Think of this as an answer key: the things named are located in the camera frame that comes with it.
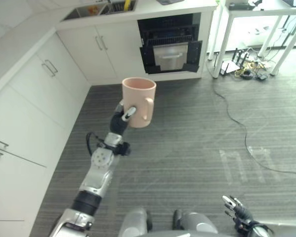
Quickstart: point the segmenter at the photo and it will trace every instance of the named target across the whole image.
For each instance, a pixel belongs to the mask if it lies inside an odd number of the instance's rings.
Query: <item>ceramic mug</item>
[[[148,126],[153,115],[156,83],[146,78],[126,78],[122,84],[124,111],[132,106],[137,109],[128,123],[129,126],[135,128]]]

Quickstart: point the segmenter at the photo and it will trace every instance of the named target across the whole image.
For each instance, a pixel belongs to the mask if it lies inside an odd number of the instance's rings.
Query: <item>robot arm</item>
[[[91,166],[85,176],[79,193],[70,208],[66,209],[50,233],[50,237],[87,237],[102,198],[113,178],[119,156],[130,153],[130,145],[123,142],[123,133],[132,115],[136,112],[131,107],[123,112],[122,102],[115,109],[111,119],[110,132],[104,141],[97,144],[91,156]]]
[[[228,211],[225,213],[235,222],[238,233],[247,237],[271,237],[273,231],[266,225],[255,221],[251,212],[235,197],[222,196],[225,206],[234,212],[234,216]]]

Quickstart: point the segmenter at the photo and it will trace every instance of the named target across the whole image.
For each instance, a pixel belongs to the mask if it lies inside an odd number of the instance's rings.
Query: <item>cabinet door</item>
[[[0,221],[0,237],[22,237],[23,221]]]
[[[0,141],[8,144],[1,149],[48,166],[57,163],[65,133],[10,86],[0,92]]]
[[[58,35],[91,84],[116,83],[115,71],[95,27],[62,30]]]
[[[96,28],[103,37],[119,82],[128,77],[145,76],[137,21],[97,25]]]
[[[0,220],[24,221],[40,205],[45,167],[0,151]]]
[[[60,126],[71,130],[79,104],[56,77],[48,75],[49,69],[43,63],[37,56],[32,57],[9,85]]]
[[[53,70],[55,77],[70,94],[83,103],[89,90],[89,83],[57,34],[54,34],[38,51],[38,56]]]

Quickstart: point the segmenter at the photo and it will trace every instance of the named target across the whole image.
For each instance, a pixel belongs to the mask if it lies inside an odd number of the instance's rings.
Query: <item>black cord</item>
[[[253,159],[258,165],[260,165],[260,166],[263,167],[264,169],[267,169],[267,170],[270,170],[270,171],[274,171],[274,172],[280,172],[280,173],[287,173],[287,174],[294,174],[294,175],[296,175],[296,172],[294,172],[294,171],[285,171],[285,170],[277,170],[277,169],[269,168],[269,167],[267,167],[267,166],[261,164],[261,163],[260,163],[260,162],[259,162],[259,161],[258,161],[253,155],[252,155],[252,153],[250,152],[250,150],[248,149],[248,146],[247,146],[247,136],[248,136],[248,130],[247,130],[247,127],[246,127],[243,123],[241,123],[241,122],[235,120],[235,119],[230,115],[230,113],[229,113],[229,102],[228,102],[228,100],[227,100],[224,96],[222,96],[221,94],[219,94],[219,93],[215,90],[214,80],[212,81],[212,90],[213,90],[213,92],[215,93],[215,95],[217,95],[217,96],[219,96],[221,99],[223,99],[224,103],[226,104],[226,110],[227,110],[227,115],[228,115],[228,117],[229,117],[232,121],[234,121],[236,124],[238,124],[238,125],[244,130],[244,132],[245,132],[244,145],[245,145],[245,147],[246,147],[246,150],[247,150],[249,156],[250,156],[250,157],[251,157],[251,158],[252,158],[252,159]]]
[[[86,146],[87,146],[87,150],[88,150],[88,153],[90,156],[92,156],[93,154],[93,151],[90,147],[90,138],[91,136],[94,136],[99,142],[104,142],[103,139],[100,139],[94,132],[89,132],[87,135],[86,135]]]
[[[272,48],[274,48],[275,43],[281,38],[282,34],[286,31],[286,29],[288,28],[288,26],[296,19],[296,16],[287,24],[287,27],[284,28],[280,34],[280,36],[278,37],[277,40],[274,41],[273,46],[271,47],[270,51],[267,53],[267,55],[265,56],[265,58],[270,54],[270,52],[272,51]],[[284,43],[286,42],[286,40],[283,41],[282,45],[280,46],[280,48],[277,50],[277,52],[268,60],[266,60],[267,62],[272,61],[272,59],[280,52],[280,50],[282,49],[282,47],[284,46]]]

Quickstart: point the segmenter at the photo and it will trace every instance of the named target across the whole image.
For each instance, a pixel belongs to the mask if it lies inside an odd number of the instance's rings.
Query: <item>stainless steel sink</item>
[[[109,15],[109,14],[117,14],[117,13],[134,11],[136,2],[137,0],[131,1],[128,11],[124,11],[125,1],[118,1],[114,3],[107,2],[107,3],[77,7],[72,12],[70,12],[70,14],[63,19],[63,21],[83,18],[83,17],[92,17],[92,16]]]
[[[133,0],[130,2],[130,7],[128,11],[134,11],[135,5],[136,5],[136,0]],[[128,12],[124,11],[124,5],[125,2],[115,2],[115,3],[108,3],[105,5],[105,7],[102,9],[100,12],[100,15],[108,15],[108,14],[116,14],[116,13],[123,13],[123,12]]]

